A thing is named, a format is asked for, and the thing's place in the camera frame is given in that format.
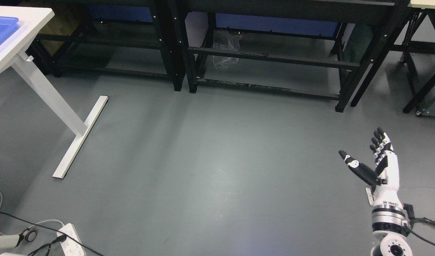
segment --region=blue panel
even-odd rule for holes
[[[290,34],[306,34],[309,36],[333,36],[337,22],[307,21],[285,18],[258,17],[234,14],[216,14],[218,27],[237,29],[273,31]]]
[[[149,7],[121,5],[87,5],[94,19],[152,22]]]
[[[18,18],[0,17],[0,45],[18,29]]]

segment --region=white tabletop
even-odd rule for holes
[[[50,8],[0,6],[0,16],[19,19],[18,30],[0,45],[1,72],[10,65],[19,51],[27,49],[40,29],[53,18],[54,13]]]
[[[435,9],[435,0],[410,0],[410,4],[415,8]]]

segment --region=power strip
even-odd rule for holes
[[[81,240],[76,232],[76,229],[72,223],[68,223],[64,227],[62,227],[59,231],[66,233],[67,235],[73,237],[75,240],[81,243]],[[67,238],[64,242],[61,242],[61,247],[63,248],[65,256],[86,256],[86,252],[83,247],[72,239]]]

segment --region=black cable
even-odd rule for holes
[[[429,220],[428,218],[410,218],[410,222],[411,223],[426,223],[429,225],[434,225],[435,226],[435,221],[434,220]]]
[[[51,245],[48,246],[48,251],[47,251],[47,253],[45,253],[45,256],[48,256],[50,254],[50,250],[51,250]]]
[[[66,235],[60,235],[55,240],[51,241],[51,243],[44,244],[43,246],[40,246],[39,248],[35,249],[34,251],[31,251],[27,256],[34,256],[36,253],[38,253],[41,249],[46,248],[48,246],[47,255],[50,253],[51,245],[55,244],[57,242],[64,242],[66,240]]]
[[[78,241],[75,240],[73,237],[70,237],[69,235],[67,235],[66,233],[64,233],[64,232],[62,232],[62,231],[55,230],[55,229],[52,229],[52,228],[49,228],[49,227],[45,227],[45,226],[42,226],[42,225],[39,225],[39,224],[35,224],[35,223],[29,222],[29,221],[27,221],[27,220],[20,219],[19,217],[13,216],[12,214],[8,214],[8,213],[6,213],[6,212],[2,212],[2,211],[0,211],[0,214],[7,215],[7,216],[9,216],[9,217],[12,217],[12,218],[17,219],[17,220],[21,220],[22,222],[26,222],[26,223],[29,223],[29,224],[31,224],[31,225],[35,225],[35,226],[38,226],[38,227],[41,227],[41,228],[45,228],[45,229],[49,229],[49,230],[52,230],[52,231],[59,232],[59,233],[61,233],[61,234],[63,234],[63,235],[66,235],[68,238],[70,238],[70,239],[71,239],[72,241],[74,241],[75,243],[77,243],[77,244],[83,246],[84,248],[86,248],[86,249],[92,251],[93,253],[95,253],[95,254],[97,254],[97,255],[99,255],[99,256],[104,256],[103,254],[100,254],[100,253],[98,253],[97,251],[95,251],[95,250],[93,250],[93,249],[91,249],[91,248],[85,246],[84,244],[78,242]]]
[[[413,230],[411,228],[409,228],[407,226],[407,224],[404,224],[404,227],[413,235],[415,235],[416,237],[420,238],[421,240],[425,241],[426,243],[429,243],[430,245],[435,246],[435,243],[432,243],[431,241],[427,240],[426,238],[422,237],[421,235],[418,235],[417,233],[413,232]]]

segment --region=black rack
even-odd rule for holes
[[[411,8],[408,7],[409,0],[397,1],[367,1],[367,0],[168,0],[170,11],[173,16],[177,43],[182,49],[188,78],[189,91],[196,93],[198,84],[211,84],[213,86],[233,87],[240,89],[252,89],[270,91],[280,94],[297,95],[304,97],[324,98],[338,101],[335,110],[343,112],[353,92],[357,88],[360,80],[370,64],[380,65],[386,57],[387,45],[398,37],[404,24],[406,23]],[[185,19],[188,13],[198,11],[208,14],[208,31],[201,47],[190,47],[185,26]],[[335,21],[338,27],[333,37],[309,36],[316,39],[333,40],[334,47],[332,53],[336,54],[337,60],[296,57],[287,55],[273,55],[263,52],[231,52],[225,50],[212,49],[213,31],[216,27],[216,13],[239,14],[250,16],[267,16],[278,18],[304,19],[316,21]],[[349,54],[344,51],[341,39],[347,24],[354,23],[355,31],[369,31],[370,38],[364,44],[367,48],[360,50],[360,58],[349,58]],[[228,29],[230,31],[242,31],[239,29]],[[246,31],[250,33],[273,34],[281,36],[300,36],[299,34],[273,33],[267,31]],[[355,33],[354,46],[361,40]],[[293,89],[286,89],[274,86],[263,86],[257,84],[237,83],[232,81],[205,79],[205,62],[207,56],[217,55],[224,57],[235,57],[251,60],[264,60],[268,62],[292,63],[300,65],[315,65],[339,70],[340,91],[337,94],[322,94],[317,92],[304,92]]]
[[[403,112],[409,113],[414,107],[418,107],[418,105],[425,99],[425,96],[432,90],[435,86],[435,74],[423,84],[420,89],[417,91],[415,88],[420,86],[418,81],[418,73],[415,67],[414,60],[412,58],[412,54],[421,53],[421,54],[432,54],[435,55],[435,42],[420,42],[412,40],[413,35],[420,27],[421,23],[424,21],[426,16],[429,17],[429,20],[432,23],[432,26],[435,30],[435,10],[434,9],[420,9],[413,8],[411,14],[409,16],[409,25],[407,26],[407,32],[404,37],[404,40],[401,45],[396,45],[392,42],[389,47],[385,49],[386,52],[392,50],[396,52],[402,52],[402,56],[400,58],[401,63],[406,64],[407,66],[407,79],[409,82],[410,89],[413,94],[413,98],[409,101],[409,103],[404,107]],[[368,78],[362,83],[360,89],[355,94],[351,102],[351,106],[355,107],[359,100],[361,99],[364,91],[370,84],[370,79],[375,75],[379,66],[373,66],[372,69],[368,73]],[[435,102],[433,100],[432,104],[424,104],[418,111],[417,115],[433,115],[429,112],[435,112],[435,109],[432,110],[431,107],[435,106]]]
[[[61,75],[60,68],[74,68],[166,78],[172,80],[175,91],[181,90],[185,70],[182,64],[181,51],[176,44],[175,34],[171,29],[172,20],[165,2],[156,0],[50,0],[49,2],[79,4],[85,13],[85,20],[74,33],[68,36],[57,34],[38,34],[36,36],[30,50],[32,54],[40,57],[40,61],[37,60],[37,64],[43,65],[41,69],[52,72],[56,77]],[[149,7],[152,22],[93,19],[86,8],[86,4]],[[110,22],[112,24],[109,27],[97,26],[97,23]],[[42,45],[42,41],[64,43],[51,56]],[[94,59],[90,57],[86,62],[74,60],[70,58],[70,54],[66,53],[71,53],[79,44],[159,50],[166,72],[154,73],[106,68],[105,56]]]

